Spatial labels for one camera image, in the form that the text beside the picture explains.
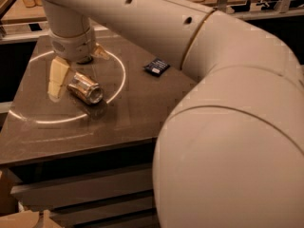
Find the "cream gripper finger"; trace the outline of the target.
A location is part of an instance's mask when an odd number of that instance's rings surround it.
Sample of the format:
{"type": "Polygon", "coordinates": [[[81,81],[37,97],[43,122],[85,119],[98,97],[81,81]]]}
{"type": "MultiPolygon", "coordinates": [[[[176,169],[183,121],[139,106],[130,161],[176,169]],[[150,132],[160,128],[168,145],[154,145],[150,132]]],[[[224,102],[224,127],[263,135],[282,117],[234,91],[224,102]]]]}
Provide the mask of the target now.
{"type": "Polygon", "coordinates": [[[65,93],[71,72],[70,62],[66,59],[56,56],[51,61],[47,94],[53,102],[59,102],[65,93]]]}
{"type": "Polygon", "coordinates": [[[110,59],[110,55],[99,44],[95,45],[95,47],[93,49],[93,55],[96,56],[96,57],[99,57],[99,58],[103,58],[105,60],[109,60],[110,59]]]}

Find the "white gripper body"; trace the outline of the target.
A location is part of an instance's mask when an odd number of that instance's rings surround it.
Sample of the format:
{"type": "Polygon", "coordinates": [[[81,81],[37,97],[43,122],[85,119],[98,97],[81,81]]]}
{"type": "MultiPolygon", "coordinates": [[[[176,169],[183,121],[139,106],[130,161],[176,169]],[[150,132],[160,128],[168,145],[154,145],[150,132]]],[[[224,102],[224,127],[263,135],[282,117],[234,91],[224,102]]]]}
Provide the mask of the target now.
{"type": "Polygon", "coordinates": [[[50,28],[49,37],[55,53],[72,62],[91,56],[96,44],[91,25],[50,28]]]}

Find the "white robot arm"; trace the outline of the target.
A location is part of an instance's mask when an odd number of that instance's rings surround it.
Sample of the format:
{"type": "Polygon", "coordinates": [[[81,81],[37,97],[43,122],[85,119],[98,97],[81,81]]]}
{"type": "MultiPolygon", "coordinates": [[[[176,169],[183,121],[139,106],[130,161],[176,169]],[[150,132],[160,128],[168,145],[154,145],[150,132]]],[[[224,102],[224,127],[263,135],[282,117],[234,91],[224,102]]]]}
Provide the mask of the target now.
{"type": "Polygon", "coordinates": [[[303,73],[277,37],[185,0],[45,0],[180,69],[157,139],[161,228],[304,228],[303,73]]]}

